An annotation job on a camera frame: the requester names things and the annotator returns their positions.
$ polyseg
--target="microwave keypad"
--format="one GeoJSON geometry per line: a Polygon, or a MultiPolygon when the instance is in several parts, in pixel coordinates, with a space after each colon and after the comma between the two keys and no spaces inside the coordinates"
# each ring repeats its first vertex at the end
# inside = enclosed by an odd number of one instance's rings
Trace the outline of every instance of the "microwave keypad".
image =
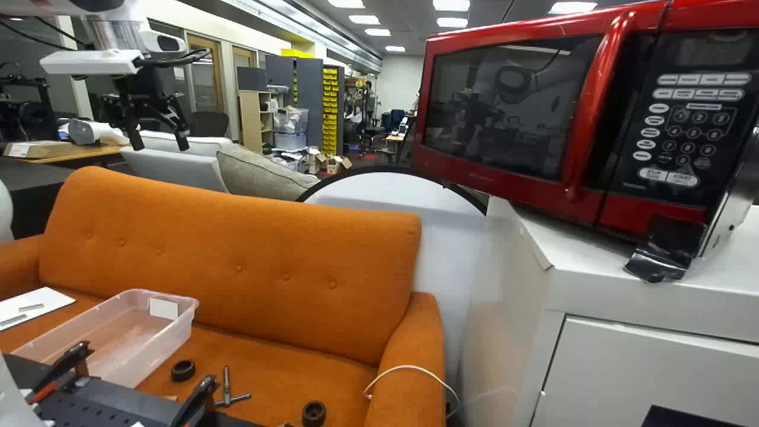
{"type": "Polygon", "coordinates": [[[731,135],[750,73],[661,73],[639,124],[639,178],[671,187],[698,187],[731,135]]]}

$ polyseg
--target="white cabinet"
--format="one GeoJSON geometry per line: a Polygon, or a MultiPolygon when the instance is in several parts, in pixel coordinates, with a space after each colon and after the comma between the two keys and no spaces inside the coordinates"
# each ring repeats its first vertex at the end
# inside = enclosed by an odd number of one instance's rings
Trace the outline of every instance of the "white cabinet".
{"type": "Polygon", "coordinates": [[[759,426],[759,211],[681,283],[633,247],[492,199],[463,350],[467,427],[759,426]]]}

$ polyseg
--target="couch armrest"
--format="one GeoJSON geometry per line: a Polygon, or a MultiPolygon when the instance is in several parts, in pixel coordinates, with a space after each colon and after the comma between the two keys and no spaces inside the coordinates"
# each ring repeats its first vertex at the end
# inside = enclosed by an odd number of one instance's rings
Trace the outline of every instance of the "couch armrest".
{"type": "MultiPolygon", "coordinates": [[[[391,334],[379,371],[423,365],[447,379],[443,322],[431,294],[412,294],[407,313],[391,334]]],[[[372,389],[365,427],[443,427],[447,389],[418,371],[397,371],[372,389]]]]}
{"type": "Polygon", "coordinates": [[[39,260],[40,237],[0,245],[0,300],[29,292],[40,285],[39,260]]]}

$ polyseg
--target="microwave button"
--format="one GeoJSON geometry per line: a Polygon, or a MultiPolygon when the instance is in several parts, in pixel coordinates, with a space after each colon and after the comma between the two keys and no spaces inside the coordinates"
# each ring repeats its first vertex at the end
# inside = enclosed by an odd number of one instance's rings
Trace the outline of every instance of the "microwave button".
{"type": "Polygon", "coordinates": [[[678,185],[678,187],[696,187],[698,185],[698,177],[690,173],[670,173],[667,184],[678,185]]]}
{"type": "Polygon", "coordinates": [[[659,155],[657,161],[659,161],[659,164],[671,164],[673,158],[671,158],[671,155],[659,155]]]}
{"type": "Polygon", "coordinates": [[[657,147],[657,143],[653,143],[653,140],[639,140],[639,149],[654,149],[657,147]]]}
{"type": "Polygon", "coordinates": [[[659,128],[643,128],[640,135],[643,135],[643,139],[659,139],[661,132],[659,132],[659,128]]]}
{"type": "Polygon", "coordinates": [[[703,85],[721,85],[724,82],[724,73],[703,73],[703,85]]]}
{"type": "Polygon", "coordinates": [[[677,149],[678,149],[678,143],[677,143],[677,140],[665,140],[661,149],[665,149],[665,153],[677,153],[677,149]]]}
{"type": "Polygon", "coordinates": [[[692,99],[696,90],[692,89],[683,89],[683,90],[673,90],[673,99],[692,99]]]}
{"type": "Polygon", "coordinates": [[[698,140],[698,139],[703,139],[703,135],[705,135],[703,128],[689,128],[689,132],[685,132],[685,139],[689,139],[689,140],[698,140]]]}
{"type": "Polygon", "coordinates": [[[681,82],[681,73],[661,73],[659,85],[677,85],[681,82]]]}
{"type": "Polygon", "coordinates": [[[671,139],[681,139],[681,135],[683,135],[683,128],[681,128],[681,126],[667,126],[665,132],[667,132],[667,135],[671,135],[671,139]]]}
{"type": "Polygon", "coordinates": [[[673,164],[685,166],[685,164],[690,164],[690,158],[677,158],[673,164]]]}
{"type": "Polygon", "coordinates": [[[726,73],[726,85],[747,85],[753,73],[726,73]]]}
{"type": "Polygon", "coordinates": [[[709,128],[709,132],[708,132],[708,140],[716,143],[716,140],[721,140],[721,139],[726,139],[724,132],[718,132],[718,128],[709,128]]]}
{"type": "Polygon", "coordinates": [[[690,117],[690,121],[692,121],[692,124],[708,124],[708,121],[709,121],[709,114],[696,111],[696,114],[690,117]]]}
{"type": "Polygon", "coordinates": [[[648,111],[653,111],[653,114],[667,114],[667,111],[670,111],[670,104],[657,102],[657,104],[649,104],[648,111]]]}
{"type": "Polygon", "coordinates": [[[654,99],[671,99],[673,97],[673,90],[671,89],[657,89],[654,90],[654,99]]]}
{"type": "Polygon", "coordinates": [[[712,117],[713,126],[729,126],[731,121],[732,121],[732,114],[726,114],[726,111],[712,117]]]}
{"type": "Polygon", "coordinates": [[[692,99],[718,99],[718,90],[696,90],[692,99]]]}
{"type": "Polygon", "coordinates": [[[670,172],[661,169],[640,169],[639,177],[643,180],[667,184],[670,172]]]}
{"type": "Polygon", "coordinates": [[[742,90],[718,90],[718,99],[724,102],[740,102],[742,99],[742,90]]]}
{"type": "Polygon", "coordinates": [[[716,155],[716,146],[705,146],[700,153],[703,153],[703,158],[713,158],[716,155]]]}
{"type": "Polygon", "coordinates": [[[703,82],[700,73],[683,73],[683,77],[678,78],[678,85],[698,85],[700,82],[703,82]]]}
{"type": "Polygon", "coordinates": [[[671,114],[673,124],[689,124],[690,121],[690,111],[689,110],[678,110],[671,114]]]}
{"type": "Polygon", "coordinates": [[[712,169],[712,160],[709,160],[709,158],[700,158],[700,160],[692,161],[692,166],[696,166],[696,169],[703,169],[703,172],[705,172],[705,169],[712,169]]]}
{"type": "Polygon", "coordinates": [[[653,155],[649,155],[649,153],[633,153],[633,160],[635,160],[635,161],[649,161],[653,155]]]}
{"type": "Polygon", "coordinates": [[[685,146],[681,146],[681,153],[690,155],[690,153],[696,153],[696,146],[685,143],[685,146]]]}
{"type": "Polygon", "coordinates": [[[646,117],[646,124],[648,124],[648,126],[661,126],[661,124],[665,124],[665,117],[646,117]]]}

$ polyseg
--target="black chair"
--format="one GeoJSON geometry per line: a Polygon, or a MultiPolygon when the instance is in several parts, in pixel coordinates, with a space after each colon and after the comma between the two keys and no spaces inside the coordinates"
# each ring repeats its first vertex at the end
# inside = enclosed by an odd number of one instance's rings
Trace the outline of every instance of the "black chair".
{"type": "Polygon", "coordinates": [[[195,111],[189,135],[228,135],[231,117],[224,111],[195,111]]]}

